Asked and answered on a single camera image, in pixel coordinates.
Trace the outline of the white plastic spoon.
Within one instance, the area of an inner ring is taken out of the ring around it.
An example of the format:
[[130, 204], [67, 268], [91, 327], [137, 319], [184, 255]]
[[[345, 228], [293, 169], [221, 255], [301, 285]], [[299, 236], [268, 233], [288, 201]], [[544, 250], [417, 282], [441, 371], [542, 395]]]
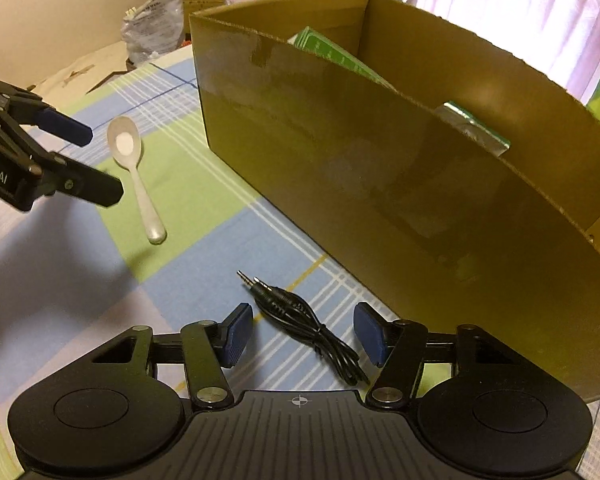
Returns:
[[151, 245], [162, 244], [166, 240], [166, 228], [138, 171], [143, 155], [143, 142], [135, 122], [126, 116], [114, 118], [107, 128], [106, 137], [114, 161], [131, 176], [133, 191], [148, 242]]

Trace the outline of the green spray medicine box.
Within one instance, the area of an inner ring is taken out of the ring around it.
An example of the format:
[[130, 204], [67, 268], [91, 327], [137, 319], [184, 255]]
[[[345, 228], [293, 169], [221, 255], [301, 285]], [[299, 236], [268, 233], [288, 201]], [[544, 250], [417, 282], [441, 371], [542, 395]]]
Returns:
[[384, 87], [391, 90], [394, 89], [389, 81], [386, 81], [385, 78], [382, 78], [378, 73], [369, 68], [349, 51], [338, 46], [338, 44], [335, 44], [332, 40], [309, 26], [306, 26], [304, 29], [300, 30], [300, 32], [294, 34], [294, 36], [291, 36], [287, 42], [297, 49], [313, 53], [319, 58], [324, 58], [351, 72], [355, 72], [369, 80], [375, 81], [376, 84], [382, 84]]

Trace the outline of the silver foil bag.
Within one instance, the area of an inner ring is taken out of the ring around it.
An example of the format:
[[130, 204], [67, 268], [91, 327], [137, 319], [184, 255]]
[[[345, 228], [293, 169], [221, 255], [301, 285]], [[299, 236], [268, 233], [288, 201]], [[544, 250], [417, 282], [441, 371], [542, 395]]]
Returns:
[[508, 139], [500, 136], [474, 114], [452, 101], [439, 105], [434, 112], [495, 156], [503, 155], [510, 148]]

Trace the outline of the grey plastic bag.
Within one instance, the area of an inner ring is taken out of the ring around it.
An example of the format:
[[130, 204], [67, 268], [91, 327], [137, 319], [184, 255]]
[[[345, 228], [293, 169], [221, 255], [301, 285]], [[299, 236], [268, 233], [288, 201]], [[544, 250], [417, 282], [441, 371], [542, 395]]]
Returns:
[[183, 0], [147, 0], [127, 10], [121, 37], [134, 66], [176, 50], [185, 38]]

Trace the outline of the brown cardboard box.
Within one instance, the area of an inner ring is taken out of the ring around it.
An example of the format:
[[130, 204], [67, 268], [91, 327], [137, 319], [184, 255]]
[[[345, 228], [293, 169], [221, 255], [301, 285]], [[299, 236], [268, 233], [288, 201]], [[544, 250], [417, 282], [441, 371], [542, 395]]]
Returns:
[[[388, 89], [287, 40], [309, 26]], [[475, 324], [600, 398], [600, 123], [547, 76], [398, 0], [256, 0], [190, 18], [210, 148], [397, 315]], [[501, 156], [440, 118], [452, 101]]]

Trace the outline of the curtain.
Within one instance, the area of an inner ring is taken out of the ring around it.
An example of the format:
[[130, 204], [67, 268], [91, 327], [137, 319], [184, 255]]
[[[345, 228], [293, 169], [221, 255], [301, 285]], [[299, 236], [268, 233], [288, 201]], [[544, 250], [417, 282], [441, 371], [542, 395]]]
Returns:
[[407, 0], [513, 53], [581, 99], [600, 66], [600, 0]]

